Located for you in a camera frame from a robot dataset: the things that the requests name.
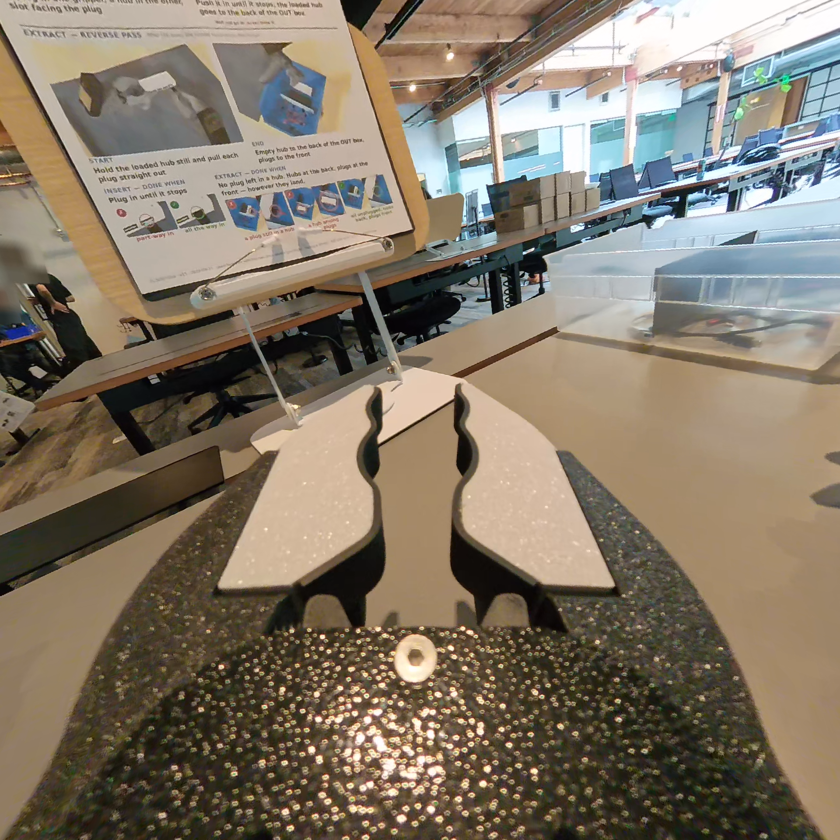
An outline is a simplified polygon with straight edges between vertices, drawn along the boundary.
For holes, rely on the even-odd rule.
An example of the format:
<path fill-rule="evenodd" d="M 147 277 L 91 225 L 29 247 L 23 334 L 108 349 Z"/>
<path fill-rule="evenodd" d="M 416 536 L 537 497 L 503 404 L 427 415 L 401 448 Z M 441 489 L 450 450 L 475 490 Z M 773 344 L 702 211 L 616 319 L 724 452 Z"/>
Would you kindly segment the stack of cardboard boxes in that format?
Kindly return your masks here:
<path fill-rule="evenodd" d="M 527 180 L 489 185 L 488 196 L 499 235 L 562 221 L 596 210 L 601 204 L 598 185 L 587 185 L 582 171 L 562 171 Z"/>

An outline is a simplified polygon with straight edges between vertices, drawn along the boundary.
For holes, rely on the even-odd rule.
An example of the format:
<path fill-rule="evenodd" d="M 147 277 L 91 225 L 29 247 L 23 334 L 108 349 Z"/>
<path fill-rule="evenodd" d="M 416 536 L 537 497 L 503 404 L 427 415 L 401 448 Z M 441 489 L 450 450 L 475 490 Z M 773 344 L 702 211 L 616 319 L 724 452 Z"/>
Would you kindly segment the black office chair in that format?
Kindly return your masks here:
<path fill-rule="evenodd" d="M 256 368 L 259 359 L 255 351 L 242 349 L 226 353 L 222 358 L 200 364 L 184 374 L 179 383 L 186 394 L 185 403 L 195 396 L 209 394 L 215 399 L 214 407 L 199 415 L 186 427 L 191 434 L 219 425 L 225 417 L 241 417 L 251 413 L 250 405 L 274 399 L 276 394 L 232 395 L 230 388 L 246 379 L 245 374 Z"/>

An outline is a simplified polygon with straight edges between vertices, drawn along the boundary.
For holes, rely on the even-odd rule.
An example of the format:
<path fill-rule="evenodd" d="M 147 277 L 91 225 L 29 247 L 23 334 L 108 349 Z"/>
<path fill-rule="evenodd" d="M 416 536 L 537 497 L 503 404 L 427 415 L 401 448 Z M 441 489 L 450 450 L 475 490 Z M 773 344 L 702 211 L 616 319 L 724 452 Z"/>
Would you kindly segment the wooden top office desk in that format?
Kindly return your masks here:
<path fill-rule="evenodd" d="M 276 305 L 248 311 L 248 320 L 259 340 L 298 329 L 298 334 L 266 346 L 274 361 L 290 353 L 311 350 L 314 340 L 340 336 L 338 316 L 361 307 L 362 298 L 329 292 L 313 292 Z M 136 422 L 132 411 L 167 396 L 198 391 L 188 381 L 195 373 L 207 374 L 209 364 L 188 369 L 186 374 L 166 375 L 159 384 L 150 377 L 163 375 L 190 363 L 215 358 L 249 345 L 241 318 L 227 318 L 166 338 L 89 360 L 69 373 L 35 403 L 38 411 L 98 395 L 114 423 L 138 455 L 154 451 L 152 442 Z"/>
<path fill-rule="evenodd" d="M 486 234 L 425 250 L 370 269 L 369 284 L 373 290 L 401 287 L 402 290 L 390 293 L 388 298 L 389 302 L 401 303 L 428 291 L 488 275 L 491 310 L 500 312 L 522 301 L 519 272 L 523 270 L 526 254 L 535 251 L 543 256 L 551 255 L 586 238 L 636 224 L 642 220 L 646 205 L 658 198 L 659 192 L 646 192 L 536 227 L 508 234 Z"/>

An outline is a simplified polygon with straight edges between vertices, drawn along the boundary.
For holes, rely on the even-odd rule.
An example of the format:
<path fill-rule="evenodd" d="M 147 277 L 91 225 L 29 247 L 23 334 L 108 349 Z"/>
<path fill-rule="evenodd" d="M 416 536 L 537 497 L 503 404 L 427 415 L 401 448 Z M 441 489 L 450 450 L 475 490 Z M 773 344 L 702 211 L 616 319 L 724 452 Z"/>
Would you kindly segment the clear plastic bin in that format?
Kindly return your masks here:
<path fill-rule="evenodd" d="M 566 339 L 747 371 L 838 383 L 838 225 L 666 238 L 631 228 L 549 259 Z M 731 315 L 833 319 L 765 332 L 751 349 L 652 334 L 661 322 Z"/>

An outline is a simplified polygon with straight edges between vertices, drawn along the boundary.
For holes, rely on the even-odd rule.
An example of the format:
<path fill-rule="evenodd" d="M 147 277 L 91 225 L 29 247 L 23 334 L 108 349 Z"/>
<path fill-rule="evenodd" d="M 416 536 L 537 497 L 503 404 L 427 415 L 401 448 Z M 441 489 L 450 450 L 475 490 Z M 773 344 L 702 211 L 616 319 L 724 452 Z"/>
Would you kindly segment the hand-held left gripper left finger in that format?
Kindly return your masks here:
<path fill-rule="evenodd" d="M 230 554 L 217 591 L 337 599 L 364 625 L 382 578 L 385 538 L 378 433 L 383 394 L 363 385 L 304 418 L 283 443 Z"/>

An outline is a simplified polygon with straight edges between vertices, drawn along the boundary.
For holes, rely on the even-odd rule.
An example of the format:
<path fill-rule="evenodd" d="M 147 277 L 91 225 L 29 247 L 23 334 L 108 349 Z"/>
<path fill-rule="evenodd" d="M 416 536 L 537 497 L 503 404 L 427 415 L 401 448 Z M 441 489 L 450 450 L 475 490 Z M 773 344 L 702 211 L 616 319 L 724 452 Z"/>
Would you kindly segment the beige document stand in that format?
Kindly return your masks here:
<path fill-rule="evenodd" d="M 431 255 L 432 261 L 449 257 L 452 244 L 459 240 L 462 233 L 465 201 L 466 198 L 462 193 L 426 200 L 429 228 L 424 250 Z"/>

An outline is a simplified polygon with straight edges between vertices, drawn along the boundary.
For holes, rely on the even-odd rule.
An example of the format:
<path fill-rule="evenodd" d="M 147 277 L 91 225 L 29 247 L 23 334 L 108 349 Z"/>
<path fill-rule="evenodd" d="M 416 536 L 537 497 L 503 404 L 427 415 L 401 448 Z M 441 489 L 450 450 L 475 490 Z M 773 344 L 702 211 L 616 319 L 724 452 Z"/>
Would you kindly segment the black cable blue-ringed plugs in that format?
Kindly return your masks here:
<path fill-rule="evenodd" d="M 733 326 L 722 331 L 710 329 L 706 325 L 706 321 L 709 319 L 729 319 L 733 322 Z M 833 326 L 833 319 L 824 316 L 756 317 L 752 315 L 731 315 L 708 318 L 695 316 L 683 322 L 661 322 L 659 326 L 653 326 L 652 334 L 658 337 L 668 336 L 676 339 L 708 338 L 735 347 L 751 349 L 761 343 L 760 335 L 762 333 L 789 327 L 826 330 L 831 326 Z"/>

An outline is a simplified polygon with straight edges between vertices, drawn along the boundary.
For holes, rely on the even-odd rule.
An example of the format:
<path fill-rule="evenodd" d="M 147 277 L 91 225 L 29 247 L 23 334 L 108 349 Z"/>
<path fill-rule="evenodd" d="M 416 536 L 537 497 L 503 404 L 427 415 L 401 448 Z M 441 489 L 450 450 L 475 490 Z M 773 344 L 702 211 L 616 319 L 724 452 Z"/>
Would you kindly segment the row of black office chairs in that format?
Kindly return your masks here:
<path fill-rule="evenodd" d="M 631 164 L 603 171 L 598 176 L 601 204 L 627 200 L 640 195 L 634 168 Z M 643 220 L 649 226 L 657 219 L 676 215 L 673 202 L 655 201 L 643 207 Z"/>

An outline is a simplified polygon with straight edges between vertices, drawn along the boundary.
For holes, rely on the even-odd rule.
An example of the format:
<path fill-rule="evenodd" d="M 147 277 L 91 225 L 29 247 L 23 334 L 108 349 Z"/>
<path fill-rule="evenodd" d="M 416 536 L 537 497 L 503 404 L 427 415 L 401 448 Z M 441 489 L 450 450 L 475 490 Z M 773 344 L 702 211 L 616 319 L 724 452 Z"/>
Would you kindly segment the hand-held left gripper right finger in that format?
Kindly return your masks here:
<path fill-rule="evenodd" d="M 455 389 L 451 571 L 479 625 L 562 625 L 554 595 L 616 583 L 552 443 L 477 387 Z"/>

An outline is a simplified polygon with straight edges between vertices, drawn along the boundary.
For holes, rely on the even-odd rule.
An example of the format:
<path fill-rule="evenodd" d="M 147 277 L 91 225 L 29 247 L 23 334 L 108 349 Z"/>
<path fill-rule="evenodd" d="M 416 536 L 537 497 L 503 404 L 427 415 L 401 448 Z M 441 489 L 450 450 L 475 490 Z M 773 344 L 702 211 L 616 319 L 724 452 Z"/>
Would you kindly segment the long white office table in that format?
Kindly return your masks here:
<path fill-rule="evenodd" d="M 744 193 L 753 186 L 769 182 L 773 188 L 771 198 L 777 201 L 790 189 L 797 173 L 813 169 L 816 175 L 821 175 L 827 159 L 838 151 L 838 145 L 839 132 L 827 133 L 795 148 L 791 145 L 772 160 L 727 165 L 707 171 L 702 177 L 669 182 L 652 190 L 639 190 L 639 195 L 643 196 L 647 203 L 654 201 L 654 194 L 659 194 L 663 199 L 675 197 L 676 215 L 684 217 L 689 194 L 709 189 L 713 192 L 723 191 L 728 197 L 727 212 L 734 212 L 740 209 Z"/>

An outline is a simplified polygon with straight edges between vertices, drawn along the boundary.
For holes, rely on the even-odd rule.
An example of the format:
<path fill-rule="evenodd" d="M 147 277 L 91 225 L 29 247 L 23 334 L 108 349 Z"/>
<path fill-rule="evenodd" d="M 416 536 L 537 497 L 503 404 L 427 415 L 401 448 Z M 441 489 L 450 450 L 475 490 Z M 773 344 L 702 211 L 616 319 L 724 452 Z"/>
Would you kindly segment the printed instruction sheet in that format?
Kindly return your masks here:
<path fill-rule="evenodd" d="M 2 29 L 147 300 L 413 232 L 341 2 L 12 1 Z"/>

